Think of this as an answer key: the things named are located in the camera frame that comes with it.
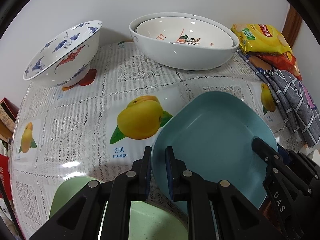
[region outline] white bowl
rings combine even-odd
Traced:
[[[215,25],[185,17],[161,17],[141,23],[137,33],[153,39],[208,48],[231,48],[233,40]]]
[[[101,21],[89,21],[60,33],[34,56],[23,79],[45,87],[78,83],[98,50],[101,26]]]
[[[185,17],[214,25],[231,37],[232,47],[208,48],[164,42],[136,32],[141,23],[160,17]],[[213,20],[187,13],[164,12],[145,15],[132,21],[129,30],[134,43],[146,56],[160,64],[185,70],[206,70],[219,67],[232,57],[239,46],[238,37],[227,27]]]

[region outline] green label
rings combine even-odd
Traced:
[[[245,28],[242,31],[243,31],[244,35],[247,37],[248,40],[255,40],[256,39],[256,37],[253,36],[252,32],[249,31],[248,28]]]

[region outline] white wall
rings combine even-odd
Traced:
[[[0,40],[0,98],[19,106],[29,85],[22,79],[29,61],[51,38],[81,22],[103,21],[103,45],[129,38],[129,23],[149,13],[187,12],[227,27],[264,23],[281,30],[287,9],[285,0],[31,0]]]
[[[292,51],[297,58],[303,84],[320,107],[320,45],[304,21]]]

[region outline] lace tablecloth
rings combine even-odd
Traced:
[[[238,54],[219,68],[183,71],[153,62],[133,43],[111,44],[98,49],[91,68],[97,76],[88,86],[62,91],[32,83],[23,99],[13,136],[11,183],[17,218],[27,239],[47,221],[55,191],[65,179],[88,175],[109,181],[131,168],[132,163],[110,165],[112,153],[106,147],[109,111],[122,100],[174,88],[185,105],[200,93],[225,91],[262,117],[284,148],[297,151],[302,147],[278,109],[263,113],[262,82]],[[19,153],[21,136],[30,122],[36,147]],[[135,158],[142,155],[137,152]],[[149,200],[186,221],[154,179]]]

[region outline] silver rivet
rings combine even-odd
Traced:
[[[135,171],[128,171],[128,172],[126,173],[126,175],[127,175],[127,177],[131,178],[131,177],[136,176],[136,172],[135,172]]]
[[[97,180],[92,180],[88,183],[88,186],[91,188],[97,187],[99,182]]]
[[[224,179],[224,180],[220,181],[220,185],[223,187],[229,187],[230,182]]]
[[[192,171],[188,171],[188,170],[183,171],[182,175],[185,176],[185,177],[191,177],[192,176]]]

